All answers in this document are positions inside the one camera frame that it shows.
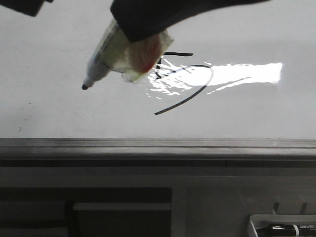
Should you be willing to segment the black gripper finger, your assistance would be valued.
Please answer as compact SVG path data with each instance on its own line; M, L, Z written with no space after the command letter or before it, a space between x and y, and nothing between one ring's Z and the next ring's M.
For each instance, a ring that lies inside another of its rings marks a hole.
M144 40L198 14L260 0L115 0L110 12L130 42Z
M0 0L1 6L32 17L37 16L46 2L53 3L53 0Z

